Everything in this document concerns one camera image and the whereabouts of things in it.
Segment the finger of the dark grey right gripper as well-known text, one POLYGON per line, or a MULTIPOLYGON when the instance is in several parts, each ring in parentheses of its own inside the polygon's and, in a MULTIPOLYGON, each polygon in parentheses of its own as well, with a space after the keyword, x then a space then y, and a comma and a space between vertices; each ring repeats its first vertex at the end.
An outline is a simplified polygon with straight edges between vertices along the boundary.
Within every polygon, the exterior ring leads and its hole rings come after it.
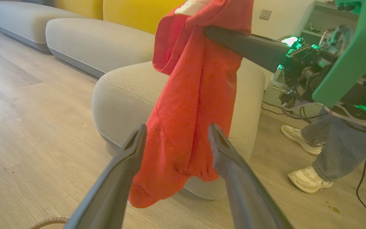
POLYGON ((246 36, 218 26, 205 27, 205 36, 272 73, 283 64, 290 50, 280 41, 260 35, 246 36))

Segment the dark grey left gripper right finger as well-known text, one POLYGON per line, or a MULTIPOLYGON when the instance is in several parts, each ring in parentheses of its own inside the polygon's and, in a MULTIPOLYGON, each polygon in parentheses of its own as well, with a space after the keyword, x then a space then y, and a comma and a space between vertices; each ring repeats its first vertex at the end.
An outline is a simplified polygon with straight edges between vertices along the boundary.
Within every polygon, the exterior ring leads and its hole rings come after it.
POLYGON ((213 166, 225 180, 236 229, 292 229, 293 226, 221 128, 208 128, 213 166))

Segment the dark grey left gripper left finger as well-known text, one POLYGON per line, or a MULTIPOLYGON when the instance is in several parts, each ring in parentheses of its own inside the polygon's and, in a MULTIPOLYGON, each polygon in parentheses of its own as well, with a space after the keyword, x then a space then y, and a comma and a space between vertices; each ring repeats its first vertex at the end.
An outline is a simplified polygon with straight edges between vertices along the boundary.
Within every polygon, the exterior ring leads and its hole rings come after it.
POLYGON ((141 168, 147 127, 138 126, 65 224, 66 229, 121 229, 134 176, 141 168))

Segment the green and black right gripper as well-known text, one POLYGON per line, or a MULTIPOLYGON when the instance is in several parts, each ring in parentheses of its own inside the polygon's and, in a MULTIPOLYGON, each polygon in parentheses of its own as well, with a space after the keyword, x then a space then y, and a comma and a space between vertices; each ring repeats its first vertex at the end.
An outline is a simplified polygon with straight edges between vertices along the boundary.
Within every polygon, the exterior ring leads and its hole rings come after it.
POLYGON ((319 45, 293 43, 281 65, 288 88, 279 97, 282 106, 366 108, 366 0, 336 3, 358 15, 356 28, 340 25, 319 45))

